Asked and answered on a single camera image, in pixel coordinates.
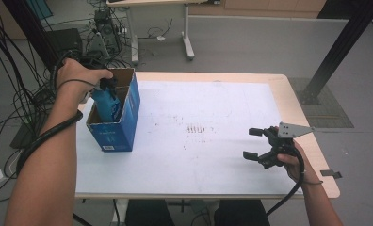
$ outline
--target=black pole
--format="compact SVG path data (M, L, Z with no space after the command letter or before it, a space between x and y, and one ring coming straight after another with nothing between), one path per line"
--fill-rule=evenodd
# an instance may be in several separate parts
M34 14L26 0L2 0L16 23L31 42L43 64L52 70L58 55L45 35L40 19Z
M317 96L373 19L373 0L361 1L307 87L298 93L303 105L318 105Z

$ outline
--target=table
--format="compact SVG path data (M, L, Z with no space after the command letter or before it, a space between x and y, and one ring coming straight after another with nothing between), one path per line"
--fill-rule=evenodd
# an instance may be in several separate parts
M111 8L124 8L125 13L127 15L128 21L128 29L130 32L130 39L131 39L131 60L134 65L139 63L139 56L138 56L138 38L135 34L134 29L134 13L136 9L141 9L141 7L151 7L151 6L164 6L164 5L176 5L176 6L184 6L184 31L182 32L182 37L184 41L184 46L186 47L186 55L187 57L192 60L195 57L193 53L192 46L190 44L189 35L188 35L188 14L189 14L189 7L188 4L190 3L202 3L207 0L124 0L120 2L113 2L109 3L107 1L107 5ZM149 8L142 9L145 13L149 13Z
M255 86L260 88L259 92L253 92L257 96L246 97L244 101L237 103L247 104L247 100L261 97L260 92L272 93L273 106L261 103L257 109L275 109L278 112L275 114L268 113L265 118L270 118L271 121L282 120L287 123L294 123L308 126L308 122L300 108L300 104L290 87L287 78L280 74L253 74L253 73L148 73L136 72L141 95L141 107L138 116L138 124L136 131L136 139L134 150L131 153L103 153L100 151L96 141L85 125L85 118L77 124L77 153L78 153L78 169L77 169L77 187L76 198L110 198L110 199L151 199L151 198L181 198L181 199L222 199L222 198L239 198L239 199L269 199L282 198L293 186L293 182L286 176L283 168L263 169L262 166L255 162L244 160L242 157L243 151L254 152L254 147L264 147L267 149L267 140L263 137L243 137L248 133L251 127L246 123L246 131L241 131L241 138L236 138L231 135L229 139L225 139L220 145L229 145L230 142L235 145L231 152L222 153L221 147L219 151L209 150L211 147L218 147L219 140L209 142L208 137L202 137L204 131L211 132L209 126L205 126L208 121L187 121L181 122L181 117L177 115L167 117L166 120L158 121L158 117L163 115L159 108L164 107L158 101L157 108L152 107L151 103L146 103L146 100L163 100L165 102L173 102L177 105L176 100L168 95L156 97L160 94L161 86L167 86L170 89L171 83L184 83L187 86L194 85L207 86L214 88L230 88L240 86L239 90L233 89L237 97L241 97L241 90L247 86ZM198 100L193 93L191 98ZM229 103L229 98L226 98L224 103ZM212 114L223 110L221 105ZM202 119L207 119L207 112L202 111ZM232 124L238 124L237 121L232 121ZM183 145L174 145L177 142L169 142L170 139L176 137L176 131L169 131L167 134L163 130L153 131L154 127L167 126L166 124L182 124L182 130L190 136L184 141ZM239 130L233 132L234 127L230 125L230 133L239 133ZM178 150L178 153L169 151L157 150L153 146L153 140L159 139L163 145L173 150ZM306 155L309 158L313 168L318 174L320 180L324 181L324 188L330 198L337 198L340 191L335 180L332 177L322 177L320 170L327 170L329 167L325 158L316 142L313 134L298 137L297 141L306 150ZM201 153L196 153L193 148L198 147L203 150ZM166 156L158 158L158 154L166 152ZM180 171L178 168L184 168L184 172L180 175L176 174ZM301 191L295 195L295 198L302 198Z

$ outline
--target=white desk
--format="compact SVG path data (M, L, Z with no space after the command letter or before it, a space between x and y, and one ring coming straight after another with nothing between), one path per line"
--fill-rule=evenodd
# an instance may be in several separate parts
M146 13L151 13L150 11L152 9L144 8L141 9L141 7L151 7L151 6L163 6L163 5L176 5L176 6L183 6L184 8L184 31L182 32L182 38L184 41L184 46L186 47L186 55L187 57L192 60L195 57L195 54L193 53L192 46L190 44L189 35L188 35L188 14L189 14L189 7L188 4L190 3L202 3L206 0L124 0L120 2L114 2L109 3L107 2L107 5L111 8L124 8L126 15L127 15L127 21L129 26L129 32L130 32L130 39L131 39L131 60L134 65L137 65L139 63L139 56L138 56L138 38L135 34L134 30L134 13L135 10L144 11Z
M103 153L85 125L87 115L77 124L76 198L265 199L281 198L291 189L294 183L284 168L265 170L242 157L243 151L269 151L266 138L248 136L248 129L253 126L269 127L279 120L308 125L285 76L137 72L137 80L141 107L131 153ZM185 89L169 81L185 82ZM180 94L169 95L167 91L171 90L179 90ZM190 105L185 98L188 91L196 105ZM180 115L184 111L177 110L178 100L182 101L184 116ZM222 100L234 110L227 105L205 108L211 105L207 100ZM173 107L163 110L169 104ZM199 112L187 110L188 105ZM219 124L219 119L227 117L229 126ZM174 125L179 130L164 129ZM324 181L328 196L338 197L335 180L319 174L328 166L314 135L299 137L298 142ZM302 197L301 192L295 197Z

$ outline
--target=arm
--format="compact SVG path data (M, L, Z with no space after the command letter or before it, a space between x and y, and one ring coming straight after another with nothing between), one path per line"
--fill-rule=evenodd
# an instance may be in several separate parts
M304 173L304 181L317 183L319 178L316 176L316 172L310 165L307 156L304 153L302 147L295 141L295 147L301 153L304 159L304 166L306 172ZM296 157L288 154L278 154L278 159L285 163L285 166L289 173L297 178L299 175L299 162ZM307 217L311 226L317 225L343 225L339 216L334 211L327 194L325 193L324 187L321 184L310 185L303 183L301 189L304 194L304 202L306 204Z
M81 79L96 84L109 78L108 70L88 70L66 59L58 71L57 84ZM76 114L78 104L92 86L67 82L57 98L41 132ZM75 124L44 142L25 162L8 205L6 225L72 225L76 177Z

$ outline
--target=cardboard box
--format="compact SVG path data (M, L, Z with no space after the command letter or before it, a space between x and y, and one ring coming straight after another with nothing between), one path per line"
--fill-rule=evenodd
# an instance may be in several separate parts
M119 122L102 123L95 104L87 127L104 152L131 152L139 112L139 91L134 69L111 69L117 78L116 91L122 104Z

